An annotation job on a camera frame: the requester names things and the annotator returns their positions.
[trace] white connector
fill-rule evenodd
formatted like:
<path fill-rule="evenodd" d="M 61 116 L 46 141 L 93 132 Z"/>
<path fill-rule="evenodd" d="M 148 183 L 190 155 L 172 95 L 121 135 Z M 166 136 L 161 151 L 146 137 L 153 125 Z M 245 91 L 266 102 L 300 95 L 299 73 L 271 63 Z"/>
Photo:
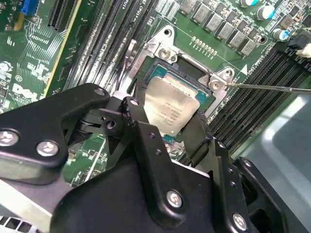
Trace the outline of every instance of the white connector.
<path fill-rule="evenodd" d="M 298 50 L 296 54 L 300 57 L 311 58 L 311 43 L 307 44 L 302 50 Z"/>

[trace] silver screw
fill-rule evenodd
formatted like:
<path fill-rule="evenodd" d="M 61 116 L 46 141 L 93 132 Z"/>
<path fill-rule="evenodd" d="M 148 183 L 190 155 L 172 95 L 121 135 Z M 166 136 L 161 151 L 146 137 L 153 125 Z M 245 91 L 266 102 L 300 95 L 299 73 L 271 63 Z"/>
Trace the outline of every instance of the silver screw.
<path fill-rule="evenodd" d="M 169 204 L 175 208 L 180 208 L 183 203 L 181 196 L 175 191 L 168 191 L 166 198 Z"/>
<path fill-rule="evenodd" d="M 1 131 L 0 132 L 0 146 L 9 147 L 18 142 L 18 135 L 13 131 Z"/>
<path fill-rule="evenodd" d="M 212 85 L 214 90 L 217 90 L 219 88 L 219 84 L 218 83 L 213 83 Z"/>
<path fill-rule="evenodd" d="M 161 59 L 163 59 L 163 60 L 169 59 L 170 55 L 171 55 L 171 52 L 168 51 L 168 50 L 161 49 L 161 50 L 159 51 L 159 57 L 160 57 Z"/>
<path fill-rule="evenodd" d="M 139 105 L 138 101 L 135 100 L 135 99 L 131 99 L 130 102 L 131 102 L 133 105 L 136 105 L 136 106 Z"/>
<path fill-rule="evenodd" d="M 220 141 L 218 141 L 218 145 L 219 145 L 220 147 L 222 147 L 222 148 L 225 148 L 225 145 L 224 145 L 222 142 L 220 142 Z"/>
<path fill-rule="evenodd" d="M 95 92 L 97 95 L 100 95 L 100 96 L 104 96 L 104 95 L 105 95 L 105 92 L 103 92 L 101 89 L 95 89 L 94 92 Z"/>
<path fill-rule="evenodd" d="M 38 144 L 37 152 L 44 157 L 51 157 L 58 153 L 58 146 L 53 142 L 43 141 Z"/>
<path fill-rule="evenodd" d="M 251 167 L 251 166 L 252 166 L 248 160 L 244 160 L 244 163 L 245 163 L 246 166 L 248 166 L 248 167 Z"/>
<path fill-rule="evenodd" d="M 246 231 L 247 230 L 247 225 L 244 220 L 244 218 L 239 215 L 239 214 L 233 214 L 233 221 L 235 225 L 241 230 L 241 231 Z"/>

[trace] blue connector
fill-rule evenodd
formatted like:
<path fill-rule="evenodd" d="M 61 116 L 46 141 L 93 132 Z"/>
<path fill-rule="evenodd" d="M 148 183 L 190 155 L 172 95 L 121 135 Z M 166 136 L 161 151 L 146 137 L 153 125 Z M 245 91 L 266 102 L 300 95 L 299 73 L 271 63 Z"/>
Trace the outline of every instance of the blue connector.
<path fill-rule="evenodd" d="M 26 16 L 33 16 L 37 11 L 39 0 L 24 0 L 22 9 L 20 10 Z"/>

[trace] gold contact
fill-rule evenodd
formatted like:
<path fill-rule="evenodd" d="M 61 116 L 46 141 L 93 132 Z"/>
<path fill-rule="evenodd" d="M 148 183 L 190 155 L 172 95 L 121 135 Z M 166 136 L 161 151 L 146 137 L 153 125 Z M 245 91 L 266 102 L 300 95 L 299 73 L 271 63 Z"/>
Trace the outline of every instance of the gold contact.
<path fill-rule="evenodd" d="M 23 13 L 19 13 L 18 20 L 14 25 L 14 31 L 21 30 L 23 26 L 24 18 L 25 18 L 25 15 Z"/>

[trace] mounting hole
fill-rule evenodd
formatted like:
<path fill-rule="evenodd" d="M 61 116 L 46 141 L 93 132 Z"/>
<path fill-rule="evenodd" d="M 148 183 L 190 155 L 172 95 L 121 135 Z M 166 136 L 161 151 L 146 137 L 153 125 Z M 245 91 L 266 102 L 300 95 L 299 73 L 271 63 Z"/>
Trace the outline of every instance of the mounting hole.
<path fill-rule="evenodd" d="M 177 61 L 177 57 L 176 57 L 176 56 L 173 56 L 173 57 L 171 58 L 171 61 L 172 61 L 172 62 L 176 62 L 176 61 Z"/>
<path fill-rule="evenodd" d="M 261 44 L 265 44 L 267 42 L 267 38 L 265 36 L 263 36 L 260 40 L 259 43 Z"/>
<path fill-rule="evenodd" d="M 107 121 L 106 127 L 107 129 L 111 130 L 116 126 L 116 123 L 113 120 Z"/>
<path fill-rule="evenodd" d="M 155 138 L 156 138 L 156 136 L 155 136 L 154 133 L 150 133 L 150 134 L 149 134 L 149 137 L 150 137 L 151 139 L 155 139 Z"/>
<path fill-rule="evenodd" d="M 172 31 L 170 29 L 166 29 L 164 31 L 164 34 L 167 36 L 167 37 L 170 37 L 172 35 Z"/>
<path fill-rule="evenodd" d="M 231 77 L 232 75 L 233 75 L 233 72 L 230 69 L 225 72 L 226 77 Z"/>
<path fill-rule="evenodd" d="M 231 185 L 232 187 L 234 187 L 234 188 L 237 187 L 237 185 L 236 185 L 233 181 L 230 181 L 230 185 Z"/>
<path fill-rule="evenodd" d="M 97 95 L 100 95 L 100 96 L 104 96 L 105 95 L 105 92 L 103 90 L 101 90 L 101 89 L 95 89 L 94 91 L 95 91 L 95 93 Z"/>
<path fill-rule="evenodd" d="M 162 154 L 162 151 L 159 150 L 159 149 L 157 149 L 157 150 L 155 151 L 155 154 L 156 154 L 157 156 L 160 156 L 160 155 Z"/>

